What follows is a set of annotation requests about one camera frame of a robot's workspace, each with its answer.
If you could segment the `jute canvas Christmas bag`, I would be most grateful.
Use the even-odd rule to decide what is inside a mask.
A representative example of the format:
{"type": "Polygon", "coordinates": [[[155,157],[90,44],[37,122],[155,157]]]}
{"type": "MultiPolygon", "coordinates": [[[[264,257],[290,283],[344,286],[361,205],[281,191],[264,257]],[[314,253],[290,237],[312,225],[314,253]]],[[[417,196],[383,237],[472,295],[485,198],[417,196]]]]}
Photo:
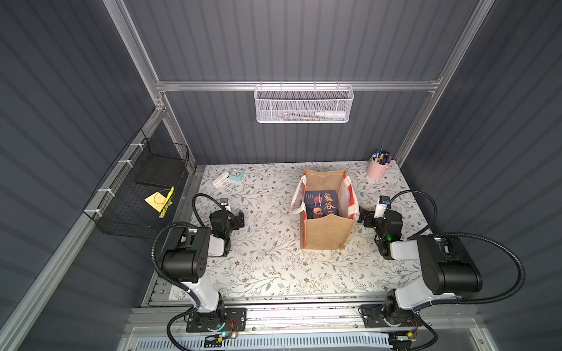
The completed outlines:
{"type": "Polygon", "coordinates": [[[342,249],[359,219],[359,201],[346,170],[305,170],[291,199],[291,210],[299,216],[303,250],[342,249]],[[304,193],[321,190],[337,192],[339,214],[307,219],[304,193]]]}

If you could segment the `dark portrait book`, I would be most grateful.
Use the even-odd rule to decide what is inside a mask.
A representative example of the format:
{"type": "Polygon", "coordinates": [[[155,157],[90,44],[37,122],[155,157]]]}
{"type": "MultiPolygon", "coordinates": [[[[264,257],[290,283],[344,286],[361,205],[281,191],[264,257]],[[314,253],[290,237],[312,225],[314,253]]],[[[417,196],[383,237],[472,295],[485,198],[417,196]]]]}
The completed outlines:
{"type": "Polygon", "coordinates": [[[320,219],[330,214],[339,214],[337,192],[334,190],[306,191],[304,204],[307,219],[320,219]]]}

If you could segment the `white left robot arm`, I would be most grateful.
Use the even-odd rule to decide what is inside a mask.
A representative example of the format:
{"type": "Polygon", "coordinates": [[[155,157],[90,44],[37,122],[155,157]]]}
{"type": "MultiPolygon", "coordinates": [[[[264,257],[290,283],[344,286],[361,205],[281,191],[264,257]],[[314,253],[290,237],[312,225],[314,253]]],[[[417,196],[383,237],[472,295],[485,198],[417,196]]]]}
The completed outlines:
{"type": "Polygon", "coordinates": [[[161,255],[152,254],[157,274],[169,284],[187,293],[195,310],[184,317],[186,332],[243,331],[245,308],[227,308],[221,294],[206,273],[208,261],[226,257],[231,234],[244,227],[244,214],[219,210],[209,217],[210,228],[187,222],[175,222],[162,230],[168,235],[161,255]]]}

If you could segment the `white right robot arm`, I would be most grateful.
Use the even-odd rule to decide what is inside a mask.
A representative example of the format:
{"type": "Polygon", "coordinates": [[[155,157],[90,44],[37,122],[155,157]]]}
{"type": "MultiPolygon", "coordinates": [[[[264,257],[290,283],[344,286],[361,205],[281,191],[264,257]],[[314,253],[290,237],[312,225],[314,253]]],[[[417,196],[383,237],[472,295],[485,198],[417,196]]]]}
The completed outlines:
{"type": "Polygon", "coordinates": [[[421,278],[392,290],[379,315],[389,326],[400,326],[424,304],[452,300],[482,289],[482,276],[457,237],[420,235],[402,239],[402,215],[394,210],[359,210],[359,222],[376,231],[375,244],[386,260],[412,260],[421,278]]]}

